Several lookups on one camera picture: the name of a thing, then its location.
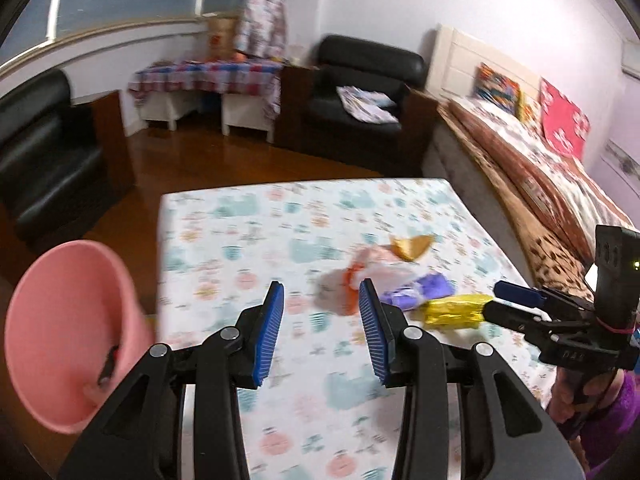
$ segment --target black leather sofa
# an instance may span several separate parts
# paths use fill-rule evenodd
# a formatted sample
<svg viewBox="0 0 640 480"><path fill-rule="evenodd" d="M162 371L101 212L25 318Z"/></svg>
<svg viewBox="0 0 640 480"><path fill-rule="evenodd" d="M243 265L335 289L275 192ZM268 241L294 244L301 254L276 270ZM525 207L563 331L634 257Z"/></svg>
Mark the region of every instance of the black leather sofa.
<svg viewBox="0 0 640 480"><path fill-rule="evenodd" d="M34 254L81 237L133 185L117 92L72 106L49 70L0 99L2 216Z"/></svg>
<svg viewBox="0 0 640 480"><path fill-rule="evenodd" d="M316 67L286 67L274 142L310 155L368 168L385 176L421 176L437 101L422 89L421 56L392 46L330 35L318 47ZM338 86L387 94L399 123L370 124L351 117Z"/></svg>

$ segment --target wooden floor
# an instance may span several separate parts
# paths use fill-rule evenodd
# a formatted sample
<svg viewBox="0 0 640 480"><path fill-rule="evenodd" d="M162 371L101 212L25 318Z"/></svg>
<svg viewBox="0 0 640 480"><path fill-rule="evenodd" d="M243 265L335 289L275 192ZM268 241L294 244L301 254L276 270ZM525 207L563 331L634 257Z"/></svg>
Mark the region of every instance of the wooden floor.
<svg viewBox="0 0 640 480"><path fill-rule="evenodd" d="M156 310L156 224L161 196L190 189L316 180L379 174L274 148L257 130L232 128L224 137L215 117L191 116L169 132L163 124L129 137L138 186L114 206L85 238L114 249L129 268L148 313Z"/></svg>

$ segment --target bed headboard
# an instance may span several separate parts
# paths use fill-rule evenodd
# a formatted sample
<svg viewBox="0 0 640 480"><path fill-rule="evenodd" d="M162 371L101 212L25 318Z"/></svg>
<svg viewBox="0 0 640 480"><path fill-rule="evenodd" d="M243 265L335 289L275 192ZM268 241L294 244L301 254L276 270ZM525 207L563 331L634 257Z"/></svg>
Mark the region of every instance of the bed headboard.
<svg viewBox="0 0 640 480"><path fill-rule="evenodd" d="M538 100L540 76L496 48L442 25L431 57L427 93L440 101L471 95L481 63L519 83L522 91Z"/></svg>

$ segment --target silver screw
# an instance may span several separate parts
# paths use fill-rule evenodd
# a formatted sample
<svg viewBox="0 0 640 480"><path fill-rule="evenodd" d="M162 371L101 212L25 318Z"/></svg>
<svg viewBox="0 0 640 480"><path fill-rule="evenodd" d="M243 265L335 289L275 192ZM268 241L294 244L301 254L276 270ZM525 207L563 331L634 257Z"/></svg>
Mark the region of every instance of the silver screw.
<svg viewBox="0 0 640 480"><path fill-rule="evenodd" d="M169 347L163 343L158 343L153 345L150 349L149 349L149 354L151 355L151 357L162 357L163 355L166 355L166 353L169 351Z"/></svg>
<svg viewBox="0 0 640 480"><path fill-rule="evenodd" d="M240 331L235 326L225 326L220 331L220 337L225 341L233 341L233 339L238 338L240 335Z"/></svg>
<svg viewBox="0 0 640 480"><path fill-rule="evenodd" d="M407 339L420 339L422 337L422 330L417 326L408 326L402 331L402 333Z"/></svg>
<svg viewBox="0 0 640 480"><path fill-rule="evenodd" d="M489 343L478 343L476 345L476 352L478 352L480 355L483 355L484 357L489 357L494 353L494 347L489 345Z"/></svg>

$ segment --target human hand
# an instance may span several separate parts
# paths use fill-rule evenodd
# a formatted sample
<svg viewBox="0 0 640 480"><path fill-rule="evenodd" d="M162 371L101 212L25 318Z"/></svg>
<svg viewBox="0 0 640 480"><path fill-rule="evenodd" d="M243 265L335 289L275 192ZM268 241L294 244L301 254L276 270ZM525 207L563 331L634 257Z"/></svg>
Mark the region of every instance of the human hand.
<svg viewBox="0 0 640 480"><path fill-rule="evenodd" d="M599 396L605 390L610 380L611 373L599 375L586 383L582 391L588 397ZM618 370L611 386L598 405L599 409L607 408L613 404L620 393L624 381L624 370ZM554 422L562 424L575 415L576 406L573 402L574 391L567 380L567 371L564 370L564 368L558 368L556 383L551 388L551 400L549 401L549 406L546 411Z"/></svg>

